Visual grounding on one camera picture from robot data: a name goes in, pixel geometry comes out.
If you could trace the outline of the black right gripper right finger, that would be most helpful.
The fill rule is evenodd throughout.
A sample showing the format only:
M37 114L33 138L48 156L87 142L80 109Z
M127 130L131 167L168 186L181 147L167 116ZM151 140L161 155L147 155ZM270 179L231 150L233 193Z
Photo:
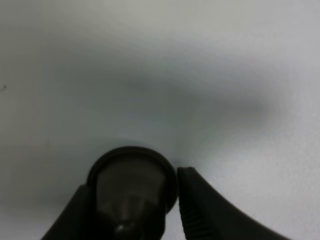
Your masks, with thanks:
M284 240L220 195L193 167L177 169L179 212L188 240Z

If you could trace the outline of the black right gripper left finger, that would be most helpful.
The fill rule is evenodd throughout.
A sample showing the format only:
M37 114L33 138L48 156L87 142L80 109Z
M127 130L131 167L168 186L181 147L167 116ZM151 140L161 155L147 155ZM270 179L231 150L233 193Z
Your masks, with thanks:
M81 185L53 225L42 237L43 240L99 240L95 219L95 190Z

